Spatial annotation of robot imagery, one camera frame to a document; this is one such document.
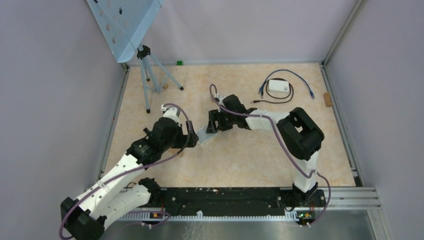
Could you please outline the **white power adapter box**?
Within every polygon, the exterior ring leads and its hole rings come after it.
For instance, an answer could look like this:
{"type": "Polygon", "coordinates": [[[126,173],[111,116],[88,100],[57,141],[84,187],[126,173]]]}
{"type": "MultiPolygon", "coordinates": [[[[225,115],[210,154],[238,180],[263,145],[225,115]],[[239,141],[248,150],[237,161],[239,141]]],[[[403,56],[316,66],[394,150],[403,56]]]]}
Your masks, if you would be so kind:
{"type": "Polygon", "coordinates": [[[271,79],[268,81],[268,89],[275,92],[289,93],[290,84],[286,80],[271,79]]]}

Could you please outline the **grey network switch box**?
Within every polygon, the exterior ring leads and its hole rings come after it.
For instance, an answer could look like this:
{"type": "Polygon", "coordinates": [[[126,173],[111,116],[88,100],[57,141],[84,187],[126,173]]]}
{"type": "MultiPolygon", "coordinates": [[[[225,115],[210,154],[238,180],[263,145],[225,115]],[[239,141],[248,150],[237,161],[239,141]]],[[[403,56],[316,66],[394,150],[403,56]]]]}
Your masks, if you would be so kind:
{"type": "Polygon", "coordinates": [[[195,134],[198,136],[198,144],[204,145],[212,138],[216,137],[217,133],[207,133],[207,125],[203,126],[199,130],[195,132],[195,134]]]}

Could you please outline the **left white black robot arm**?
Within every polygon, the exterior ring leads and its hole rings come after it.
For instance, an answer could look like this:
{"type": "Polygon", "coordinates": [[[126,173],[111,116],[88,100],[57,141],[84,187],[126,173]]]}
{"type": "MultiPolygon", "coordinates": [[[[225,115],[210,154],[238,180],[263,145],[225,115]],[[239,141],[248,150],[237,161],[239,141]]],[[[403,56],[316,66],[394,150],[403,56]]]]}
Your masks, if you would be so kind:
{"type": "Polygon", "coordinates": [[[66,239],[63,230],[67,230],[76,240],[98,240],[113,222],[134,208],[156,206],[161,187],[153,178],[144,178],[131,189],[122,190],[148,168],[163,163],[162,154],[169,149],[180,154],[196,146],[199,138],[193,123],[187,119],[185,124],[187,134],[176,116],[159,118],[152,130],[144,129],[146,136],[134,141],[106,175],[76,198],[64,199],[60,204],[59,238],[66,239]]]}

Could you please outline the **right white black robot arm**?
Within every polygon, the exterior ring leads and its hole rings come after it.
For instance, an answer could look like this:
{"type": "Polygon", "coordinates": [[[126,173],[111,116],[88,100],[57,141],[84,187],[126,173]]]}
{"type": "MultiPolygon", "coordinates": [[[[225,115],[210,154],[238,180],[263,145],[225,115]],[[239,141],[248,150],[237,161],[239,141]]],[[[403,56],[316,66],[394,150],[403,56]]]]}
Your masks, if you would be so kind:
{"type": "Polygon", "coordinates": [[[204,134],[228,131],[234,126],[250,131],[272,131],[298,170],[293,181],[293,200],[299,206],[307,206],[318,188],[317,159],[325,139],[323,131],[312,118],[301,107],[290,112],[272,112],[246,108],[234,94],[213,93],[211,96],[218,108],[208,112],[204,134]]]}

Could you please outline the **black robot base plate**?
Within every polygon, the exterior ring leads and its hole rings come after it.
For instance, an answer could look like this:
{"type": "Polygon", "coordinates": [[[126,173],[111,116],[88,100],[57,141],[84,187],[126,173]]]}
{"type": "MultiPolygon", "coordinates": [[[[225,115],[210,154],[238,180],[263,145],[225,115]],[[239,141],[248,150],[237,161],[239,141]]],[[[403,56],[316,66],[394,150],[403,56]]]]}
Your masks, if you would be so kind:
{"type": "Polygon", "coordinates": [[[144,207],[164,210],[173,217],[198,212],[205,217],[274,217],[299,208],[316,210],[326,203],[321,189],[306,198],[290,187],[169,187],[153,193],[144,207]]]}

